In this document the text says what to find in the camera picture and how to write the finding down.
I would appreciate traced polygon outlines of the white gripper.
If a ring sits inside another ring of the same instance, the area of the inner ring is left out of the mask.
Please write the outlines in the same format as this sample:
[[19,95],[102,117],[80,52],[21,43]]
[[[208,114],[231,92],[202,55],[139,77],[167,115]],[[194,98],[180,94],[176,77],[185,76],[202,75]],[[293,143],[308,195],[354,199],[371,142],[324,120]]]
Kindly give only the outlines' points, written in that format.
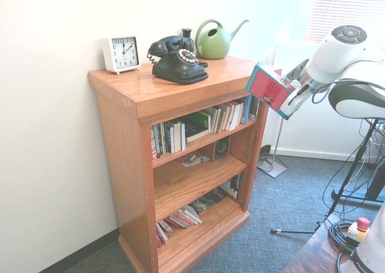
[[280,107],[280,115],[283,118],[290,116],[310,97],[309,86],[301,86],[295,89],[282,103]]

